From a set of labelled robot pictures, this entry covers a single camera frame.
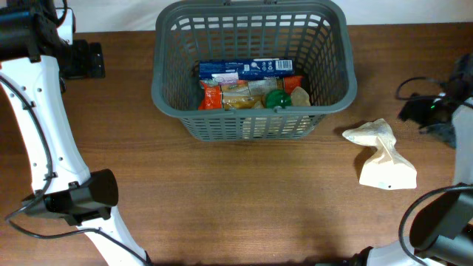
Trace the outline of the beige pouch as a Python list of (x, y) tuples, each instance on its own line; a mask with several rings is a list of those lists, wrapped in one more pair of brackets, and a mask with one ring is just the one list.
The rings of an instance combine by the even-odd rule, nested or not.
[[(309, 107), (309, 94), (300, 86), (288, 93), (293, 107)], [(253, 109), (266, 109), (263, 98), (256, 102)], [(290, 134), (301, 134), (311, 127), (311, 116), (285, 116), (285, 117), (247, 117), (242, 123), (244, 138), (277, 138)]]
[(356, 145), (376, 149), (363, 164), (359, 177), (361, 185), (384, 190), (417, 188), (417, 170), (396, 150), (397, 140), (385, 119), (345, 130), (342, 136)]

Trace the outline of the orange pasta package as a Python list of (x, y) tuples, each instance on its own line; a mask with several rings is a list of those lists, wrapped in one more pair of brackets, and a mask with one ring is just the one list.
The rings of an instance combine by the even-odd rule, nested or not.
[(270, 91), (279, 89), (290, 93), (297, 86), (302, 88), (302, 81), (302, 76), (269, 78), (256, 81), (238, 80), (234, 83), (200, 81), (200, 86), (204, 90), (204, 96), (198, 109), (224, 109), (226, 111), (231, 109), (252, 109), (254, 104)]

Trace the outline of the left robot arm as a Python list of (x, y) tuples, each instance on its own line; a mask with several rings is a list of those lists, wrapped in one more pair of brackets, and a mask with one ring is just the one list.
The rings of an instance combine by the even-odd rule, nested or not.
[(68, 80), (103, 78), (100, 44), (75, 40), (75, 15), (52, 1), (1, 3), (1, 88), (16, 116), (32, 174), (20, 212), (62, 219), (89, 237), (109, 265), (150, 265), (118, 211), (109, 169), (90, 171), (72, 136), (62, 95)]

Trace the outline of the blue cardboard box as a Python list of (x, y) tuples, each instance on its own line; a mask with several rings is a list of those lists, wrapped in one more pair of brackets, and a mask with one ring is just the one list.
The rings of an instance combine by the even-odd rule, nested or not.
[(256, 81), (266, 78), (284, 78), (294, 74), (293, 61), (284, 58), (213, 60), (199, 63), (201, 80)]

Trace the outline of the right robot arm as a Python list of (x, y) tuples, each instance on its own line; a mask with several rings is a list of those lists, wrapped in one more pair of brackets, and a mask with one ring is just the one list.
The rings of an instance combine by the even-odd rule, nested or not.
[(472, 264), (472, 55), (455, 63), (447, 81), (433, 80), (438, 95), (401, 96), (402, 121), (418, 124), (455, 149), (455, 175), (451, 186), (417, 198), (405, 211), (398, 240), (382, 248), (368, 247), (348, 265), (471, 265)]

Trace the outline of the green lid jar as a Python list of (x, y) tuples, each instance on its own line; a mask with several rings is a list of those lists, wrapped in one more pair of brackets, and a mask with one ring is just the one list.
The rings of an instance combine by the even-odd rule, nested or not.
[(263, 103), (267, 109), (292, 106), (292, 100), (284, 90), (275, 89), (266, 94)]

